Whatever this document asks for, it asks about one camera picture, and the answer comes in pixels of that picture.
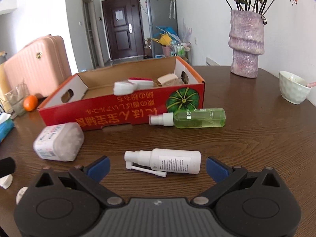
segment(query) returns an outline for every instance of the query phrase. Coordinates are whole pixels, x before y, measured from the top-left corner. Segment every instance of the red printed box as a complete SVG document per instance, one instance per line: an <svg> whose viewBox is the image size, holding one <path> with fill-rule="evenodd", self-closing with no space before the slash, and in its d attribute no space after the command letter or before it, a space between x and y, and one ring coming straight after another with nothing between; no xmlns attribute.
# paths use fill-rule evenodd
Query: red printed box
<svg viewBox="0 0 316 237"><path fill-rule="evenodd" d="M154 82L168 73L182 78L184 85L137 90L115 96L114 83L129 78ZM117 124L148 123L149 115L203 108L205 82L182 58L142 60L75 74L39 106L47 126L77 122L83 130Z"/></svg>

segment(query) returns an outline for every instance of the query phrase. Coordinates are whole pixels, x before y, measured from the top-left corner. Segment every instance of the tissue box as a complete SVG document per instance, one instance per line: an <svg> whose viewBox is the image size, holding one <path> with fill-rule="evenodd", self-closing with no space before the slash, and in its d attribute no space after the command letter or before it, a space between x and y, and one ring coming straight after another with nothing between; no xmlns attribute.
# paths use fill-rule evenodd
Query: tissue box
<svg viewBox="0 0 316 237"><path fill-rule="evenodd" d="M0 142L8 135L14 127L10 114L2 113L0 115Z"/></svg>

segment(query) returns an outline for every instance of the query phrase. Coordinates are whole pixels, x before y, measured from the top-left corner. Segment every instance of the doorway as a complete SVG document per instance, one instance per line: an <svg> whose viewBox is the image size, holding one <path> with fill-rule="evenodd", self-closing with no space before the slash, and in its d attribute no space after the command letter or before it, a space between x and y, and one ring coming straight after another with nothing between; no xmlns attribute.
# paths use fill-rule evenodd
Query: doorway
<svg viewBox="0 0 316 237"><path fill-rule="evenodd" d="M87 34L87 41L94 69L103 67L103 55L99 40L98 27L94 11L94 3L92 0L82 0L83 2L83 17Z"/></svg>
<svg viewBox="0 0 316 237"><path fill-rule="evenodd" d="M111 60L144 55L139 0L102 1Z"/></svg>

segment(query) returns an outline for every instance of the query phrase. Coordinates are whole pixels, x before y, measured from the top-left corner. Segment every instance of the pink spoon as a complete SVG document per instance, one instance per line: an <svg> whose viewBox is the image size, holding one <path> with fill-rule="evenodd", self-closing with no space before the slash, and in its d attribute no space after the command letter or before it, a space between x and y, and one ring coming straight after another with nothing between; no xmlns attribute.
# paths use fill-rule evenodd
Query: pink spoon
<svg viewBox="0 0 316 237"><path fill-rule="evenodd" d="M309 83L306 85L306 87L316 87L316 82Z"/></svg>

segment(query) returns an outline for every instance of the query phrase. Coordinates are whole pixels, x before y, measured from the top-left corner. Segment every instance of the white bowl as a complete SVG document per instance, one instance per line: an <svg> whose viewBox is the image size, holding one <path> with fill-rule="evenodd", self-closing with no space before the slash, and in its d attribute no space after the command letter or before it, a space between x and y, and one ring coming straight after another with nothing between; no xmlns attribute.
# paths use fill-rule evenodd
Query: white bowl
<svg viewBox="0 0 316 237"><path fill-rule="evenodd" d="M311 91L304 79L286 71L280 71L279 84L282 97L293 104L303 102Z"/></svg>

